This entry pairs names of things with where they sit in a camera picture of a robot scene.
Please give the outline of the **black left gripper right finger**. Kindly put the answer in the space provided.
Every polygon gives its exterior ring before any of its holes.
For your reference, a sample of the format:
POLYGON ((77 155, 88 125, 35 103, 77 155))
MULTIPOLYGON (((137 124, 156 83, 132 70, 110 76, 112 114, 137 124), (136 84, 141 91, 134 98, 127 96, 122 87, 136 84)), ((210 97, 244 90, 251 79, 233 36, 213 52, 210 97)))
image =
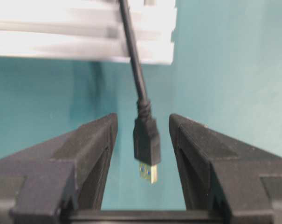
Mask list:
POLYGON ((169 132, 187 209, 226 224, 282 224, 282 157, 178 114, 169 132))

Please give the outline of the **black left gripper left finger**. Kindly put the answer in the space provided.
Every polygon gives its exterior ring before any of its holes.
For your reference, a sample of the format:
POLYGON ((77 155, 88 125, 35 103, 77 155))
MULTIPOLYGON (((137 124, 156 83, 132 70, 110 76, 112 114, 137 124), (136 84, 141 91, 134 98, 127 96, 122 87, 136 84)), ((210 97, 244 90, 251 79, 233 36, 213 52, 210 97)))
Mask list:
POLYGON ((117 137, 108 114, 0 159, 0 224, 57 224, 65 210, 101 208, 117 137))

